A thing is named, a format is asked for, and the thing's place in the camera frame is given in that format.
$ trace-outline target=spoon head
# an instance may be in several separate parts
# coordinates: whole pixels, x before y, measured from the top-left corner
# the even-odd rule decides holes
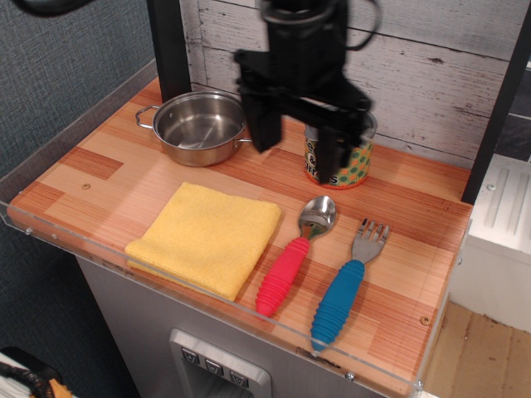
[[[335,203],[327,196],[308,202],[300,213],[300,235],[308,240],[326,234],[335,223]]]

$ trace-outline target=red spoon handle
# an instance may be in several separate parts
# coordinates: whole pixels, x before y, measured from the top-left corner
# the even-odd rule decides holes
[[[293,239],[271,267],[256,296],[256,311],[270,317],[288,295],[300,265],[308,254],[309,240]]]

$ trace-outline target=pot handle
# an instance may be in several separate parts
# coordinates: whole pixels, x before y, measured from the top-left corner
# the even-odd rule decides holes
[[[252,143],[252,139],[250,138],[235,139],[234,142],[232,143],[232,149],[234,150],[238,149],[241,143]]]
[[[146,110],[150,110],[150,109],[158,109],[160,108],[159,106],[157,105],[150,105],[144,109],[141,109],[139,110],[137,113],[136,113],[136,124],[140,127],[144,127],[145,129],[152,129],[153,130],[153,126],[150,126],[149,124],[143,124],[143,123],[140,123],[140,115],[143,114]]]

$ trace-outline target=white wooden wall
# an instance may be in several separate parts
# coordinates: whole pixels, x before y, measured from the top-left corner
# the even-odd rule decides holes
[[[345,75],[374,101],[377,143],[471,168],[529,0],[380,0],[383,23]],[[194,90],[237,94],[237,49],[267,51],[256,0],[181,0]],[[349,44],[373,9],[349,4]]]

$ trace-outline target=blue fork handle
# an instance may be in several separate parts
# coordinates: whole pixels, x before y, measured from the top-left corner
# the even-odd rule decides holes
[[[341,267],[315,312],[311,328],[313,338],[327,344],[334,342],[347,321],[364,275],[365,265],[359,260],[350,260]],[[314,341],[312,347],[316,352],[326,348]]]

